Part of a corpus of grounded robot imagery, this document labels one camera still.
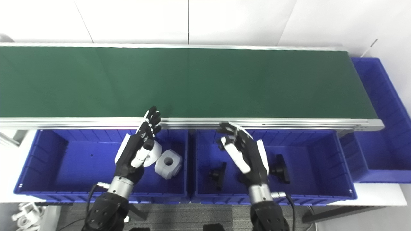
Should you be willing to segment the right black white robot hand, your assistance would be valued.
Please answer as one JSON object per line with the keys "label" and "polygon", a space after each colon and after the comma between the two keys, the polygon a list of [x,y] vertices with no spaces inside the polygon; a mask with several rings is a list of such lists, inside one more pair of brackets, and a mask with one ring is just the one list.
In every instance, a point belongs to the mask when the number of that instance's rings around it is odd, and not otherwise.
{"label": "right black white robot hand", "polygon": [[252,186],[268,185],[268,160],[262,140],[253,136],[238,124],[220,122],[217,140],[220,150],[226,151],[241,172],[240,181],[248,189]]}

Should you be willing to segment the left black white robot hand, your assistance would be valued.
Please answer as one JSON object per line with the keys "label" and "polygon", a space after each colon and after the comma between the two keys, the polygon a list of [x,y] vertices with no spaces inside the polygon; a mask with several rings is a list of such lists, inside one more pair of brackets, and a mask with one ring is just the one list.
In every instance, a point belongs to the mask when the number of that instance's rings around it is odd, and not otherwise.
{"label": "left black white robot hand", "polygon": [[145,113],[136,132],[129,136],[121,155],[116,160],[114,177],[138,183],[144,174],[144,162],[155,145],[155,137],[161,130],[161,113],[152,106]]}

